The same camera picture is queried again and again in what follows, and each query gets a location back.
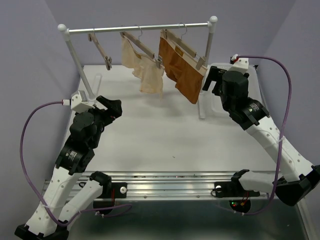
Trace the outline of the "brown orange underwear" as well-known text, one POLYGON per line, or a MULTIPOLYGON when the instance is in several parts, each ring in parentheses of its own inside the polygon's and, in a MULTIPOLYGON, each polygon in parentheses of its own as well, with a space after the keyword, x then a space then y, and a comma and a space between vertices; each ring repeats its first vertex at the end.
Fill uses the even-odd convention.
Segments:
POLYGON ((190 103, 196 104, 208 69, 205 66, 196 69, 197 61, 162 36, 159 41, 158 55, 162 57, 167 77, 175 82, 175 88, 190 103))

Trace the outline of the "beige clip hanger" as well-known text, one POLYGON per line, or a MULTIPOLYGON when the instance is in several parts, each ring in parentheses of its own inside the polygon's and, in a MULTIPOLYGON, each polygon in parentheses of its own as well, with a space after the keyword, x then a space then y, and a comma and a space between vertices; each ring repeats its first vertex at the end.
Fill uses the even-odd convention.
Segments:
POLYGON ((95 33, 88 33, 87 37, 90 42, 94 43, 95 47, 97 48, 97 50, 99 51, 100 55, 104 60, 106 69, 110 71, 112 69, 112 58, 107 55, 104 48, 100 45, 95 33))
POLYGON ((169 29, 162 29, 160 31, 160 37, 164 39, 169 46, 186 62, 195 67, 198 72, 207 70, 206 57, 199 56, 197 52, 190 47, 185 41, 183 41, 178 35, 169 29))

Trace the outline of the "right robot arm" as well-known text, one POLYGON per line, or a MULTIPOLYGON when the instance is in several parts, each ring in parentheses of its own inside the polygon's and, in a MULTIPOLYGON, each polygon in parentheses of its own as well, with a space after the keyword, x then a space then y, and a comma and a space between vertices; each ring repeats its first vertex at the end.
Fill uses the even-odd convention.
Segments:
POLYGON ((264 192, 275 195, 286 205, 294 206, 320 182, 320 167, 305 159, 277 129, 266 107, 249 97, 249 74, 211 66, 203 90, 220 97, 229 117, 253 137, 274 162, 279 162, 278 179, 272 174, 248 169, 233 174, 230 181, 218 182, 218 198, 257 197, 264 192))

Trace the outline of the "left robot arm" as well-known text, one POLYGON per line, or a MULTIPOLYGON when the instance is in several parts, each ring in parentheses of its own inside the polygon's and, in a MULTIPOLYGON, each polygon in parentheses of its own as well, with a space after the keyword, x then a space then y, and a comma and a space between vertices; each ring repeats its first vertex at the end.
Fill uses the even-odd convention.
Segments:
POLYGON ((89 103, 79 93, 70 99, 49 102, 47 105, 69 106, 75 116, 69 128, 70 135, 64 143, 56 161, 52 177, 44 194, 41 194, 28 175, 28 184, 39 198, 39 205, 31 218, 19 225, 14 234, 22 240, 66 240, 74 220, 86 211, 88 205, 98 196, 111 193, 111 177, 94 172, 88 183, 67 201, 71 190, 93 159, 94 150, 105 127, 119 118, 122 113, 121 100, 110 100, 97 96, 96 101, 103 105, 98 108, 89 103))

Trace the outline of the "empty beige clip hanger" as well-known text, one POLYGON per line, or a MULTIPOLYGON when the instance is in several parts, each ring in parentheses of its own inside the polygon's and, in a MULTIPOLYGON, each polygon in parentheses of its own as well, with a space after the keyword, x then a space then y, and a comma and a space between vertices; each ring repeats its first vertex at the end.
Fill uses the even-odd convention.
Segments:
POLYGON ((104 60, 106 69, 110 71, 112 69, 112 58, 107 55, 104 48, 100 45, 95 33, 88 33, 87 37, 90 42, 94 43, 95 47, 97 48, 97 50, 99 51, 100 55, 104 60))

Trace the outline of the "cream beige underwear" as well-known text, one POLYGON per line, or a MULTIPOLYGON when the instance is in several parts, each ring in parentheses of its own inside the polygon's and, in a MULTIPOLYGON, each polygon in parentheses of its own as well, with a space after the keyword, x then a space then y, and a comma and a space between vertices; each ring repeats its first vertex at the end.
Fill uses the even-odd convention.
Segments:
POLYGON ((164 67, 157 67, 156 61, 148 55, 137 52, 131 42, 121 38, 121 64, 132 69, 132 74, 140 79, 140 91, 147 94, 163 95, 164 67))

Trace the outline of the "beige hanger with cream underwear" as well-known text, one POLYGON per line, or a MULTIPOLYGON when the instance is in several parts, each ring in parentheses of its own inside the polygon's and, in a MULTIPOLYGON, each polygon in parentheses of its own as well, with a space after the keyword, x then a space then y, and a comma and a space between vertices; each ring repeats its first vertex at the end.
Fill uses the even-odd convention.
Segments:
POLYGON ((136 38, 128 31, 121 31, 121 63, 127 68, 134 68, 142 58, 148 58, 154 62, 155 66, 163 70, 163 60, 161 56, 155 58, 155 53, 140 41, 143 35, 142 28, 135 25, 140 30, 140 35, 136 38))

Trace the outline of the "white plastic basket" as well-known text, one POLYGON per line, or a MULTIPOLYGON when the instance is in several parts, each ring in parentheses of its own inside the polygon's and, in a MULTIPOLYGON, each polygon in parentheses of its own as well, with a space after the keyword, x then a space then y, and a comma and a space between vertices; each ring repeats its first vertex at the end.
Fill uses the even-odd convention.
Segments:
MULTIPOLYGON (((248 96, 262 103, 263 101, 262 101, 259 81, 258 81, 255 67, 253 65, 250 65, 248 67, 247 73, 249 74, 248 96)), ((209 117, 209 116, 223 117, 223 118, 227 118, 229 116, 229 114, 226 111, 224 111, 222 108, 220 97, 215 96, 212 93, 212 90, 215 84, 216 82, 212 82, 209 86, 208 91, 203 91, 203 90, 200 91, 197 106, 199 111, 199 117, 201 119, 205 119, 206 117, 209 117)))

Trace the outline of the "white and silver clothes rack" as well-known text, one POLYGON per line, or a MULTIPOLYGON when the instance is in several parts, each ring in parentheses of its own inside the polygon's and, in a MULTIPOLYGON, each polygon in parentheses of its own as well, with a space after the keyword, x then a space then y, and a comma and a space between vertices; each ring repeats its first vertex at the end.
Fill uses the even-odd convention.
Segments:
POLYGON ((97 33, 109 33, 109 32, 130 32, 130 31, 152 31, 152 30, 173 30, 179 28, 208 28, 208 38, 205 50, 205 65, 208 65, 208 60, 211 52, 211 46, 213 36, 216 30, 216 24, 218 22, 217 16, 211 16, 206 22, 201 23, 175 23, 175 24, 153 24, 153 25, 134 25, 134 26, 117 26, 117 27, 102 27, 102 28, 82 28, 82 29, 69 29, 64 24, 59 24, 57 29, 61 32, 63 39, 70 51, 72 59, 76 65, 77 71, 80 75, 84 87, 86 89, 88 99, 95 100, 98 92, 93 92, 92 87, 87 79, 87 76, 83 70, 83 66, 80 63, 80 59, 77 56, 76 50, 74 49, 71 41, 71 35, 76 34, 97 34, 97 33))

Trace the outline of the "aluminium mounting rail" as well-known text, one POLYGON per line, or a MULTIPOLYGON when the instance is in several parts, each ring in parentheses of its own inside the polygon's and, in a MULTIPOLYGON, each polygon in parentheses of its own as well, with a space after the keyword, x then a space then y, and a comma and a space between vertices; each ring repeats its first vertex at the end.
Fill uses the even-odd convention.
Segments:
POLYGON ((230 181, 233 171, 104 171, 113 183, 127 183, 122 201, 221 201, 215 183, 230 181))

